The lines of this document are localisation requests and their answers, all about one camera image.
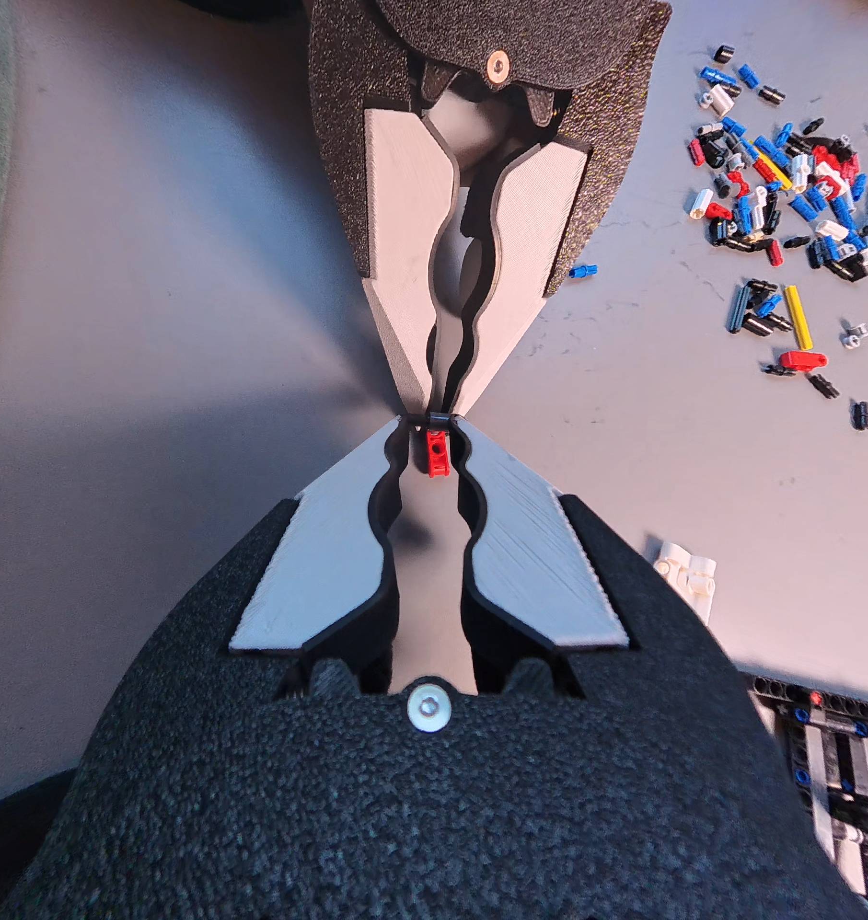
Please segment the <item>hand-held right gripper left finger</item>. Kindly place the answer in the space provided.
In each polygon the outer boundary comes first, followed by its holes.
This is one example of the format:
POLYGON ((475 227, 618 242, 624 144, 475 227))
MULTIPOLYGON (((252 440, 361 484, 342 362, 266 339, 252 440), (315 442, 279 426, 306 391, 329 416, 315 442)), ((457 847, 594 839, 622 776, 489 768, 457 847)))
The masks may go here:
POLYGON ((392 471, 391 420, 297 496, 297 508, 243 610, 233 652, 305 653, 370 600, 382 583, 384 549, 370 500, 392 471))

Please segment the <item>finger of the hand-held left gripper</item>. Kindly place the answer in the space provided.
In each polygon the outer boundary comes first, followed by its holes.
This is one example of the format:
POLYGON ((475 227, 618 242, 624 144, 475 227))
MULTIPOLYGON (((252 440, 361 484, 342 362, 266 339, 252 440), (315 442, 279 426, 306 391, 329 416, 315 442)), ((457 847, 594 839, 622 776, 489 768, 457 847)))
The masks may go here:
POLYGON ((498 178, 489 214, 495 269, 484 290, 472 294, 464 342, 473 350, 448 384, 450 412, 472 408, 542 310, 588 159, 564 144, 536 145, 498 178))
POLYGON ((390 109, 364 116, 370 277, 363 284, 405 409, 420 414, 432 393, 433 256, 455 208, 458 164, 428 118, 390 109))

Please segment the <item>white brick panel piece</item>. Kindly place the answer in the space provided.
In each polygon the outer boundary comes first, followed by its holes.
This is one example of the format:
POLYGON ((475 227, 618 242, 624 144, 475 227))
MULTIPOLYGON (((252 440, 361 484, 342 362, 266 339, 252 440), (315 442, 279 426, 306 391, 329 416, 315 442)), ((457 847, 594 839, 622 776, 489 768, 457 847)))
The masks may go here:
POLYGON ((716 590, 716 561, 664 542, 654 568, 708 626, 716 590))

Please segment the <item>white toy brick truck model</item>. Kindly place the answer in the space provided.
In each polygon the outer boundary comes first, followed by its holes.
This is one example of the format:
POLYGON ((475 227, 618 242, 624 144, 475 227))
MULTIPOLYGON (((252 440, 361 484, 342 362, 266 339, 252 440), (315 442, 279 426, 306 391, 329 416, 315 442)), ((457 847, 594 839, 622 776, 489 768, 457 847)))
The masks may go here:
POLYGON ((747 674, 819 845, 868 904, 868 702, 747 674))

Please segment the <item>pile of small brick pieces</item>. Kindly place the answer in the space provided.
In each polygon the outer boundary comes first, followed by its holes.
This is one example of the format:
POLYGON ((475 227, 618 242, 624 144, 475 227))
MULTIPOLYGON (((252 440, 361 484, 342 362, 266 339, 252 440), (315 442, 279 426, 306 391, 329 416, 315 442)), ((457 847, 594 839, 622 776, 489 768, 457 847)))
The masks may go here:
MULTIPOLYGON (((828 270, 843 282, 868 278, 868 175, 852 138, 821 135, 825 118, 787 121, 772 134, 753 136, 730 117, 747 90, 778 107, 786 94, 765 84, 736 49, 722 44, 699 73, 699 109, 709 119, 694 129, 688 153, 694 167, 708 169, 688 217, 703 225, 712 247, 761 252, 773 269, 793 250, 803 251, 811 270, 828 270), (785 212, 806 226, 780 234, 785 212)), ((840 391, 819 372, 828 357, 816 351, 801 295, 794 284, 748 277, 739 282, 727 314, 727 331, 760 338, 789 334, 796 349, 762 363, 763 374, 803 376, 827 399, 840 391)))

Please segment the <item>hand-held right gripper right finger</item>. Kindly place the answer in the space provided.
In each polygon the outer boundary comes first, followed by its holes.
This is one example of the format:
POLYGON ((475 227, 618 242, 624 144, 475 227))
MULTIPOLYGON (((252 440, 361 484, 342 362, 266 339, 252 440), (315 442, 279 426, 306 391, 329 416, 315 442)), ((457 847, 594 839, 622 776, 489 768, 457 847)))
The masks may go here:
POLYGON ((547 650, 626 648, 560 492, 468 420, 453 425, 472 490, 466 574, 474 600, 547 650))

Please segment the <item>grey desk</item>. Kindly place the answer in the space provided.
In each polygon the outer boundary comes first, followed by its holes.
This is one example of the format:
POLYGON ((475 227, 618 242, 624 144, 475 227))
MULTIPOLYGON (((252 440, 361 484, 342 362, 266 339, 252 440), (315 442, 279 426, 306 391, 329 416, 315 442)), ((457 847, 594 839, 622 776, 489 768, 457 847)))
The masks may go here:
MULTIPOLYGON (((152 630, 279 500, 398 410, 317 155, 301 18, 16 2, 0 249, 0 798, 79 758, 152 630)), ((736 47, 868 173, 868 2, 675 2, 627 177, 470 420, 649 558, 717 560, 741 666, 868 698, 868 279, 707 245, 694 77, 736 47), (798 288, 827 399, 727 331, 798 288)))

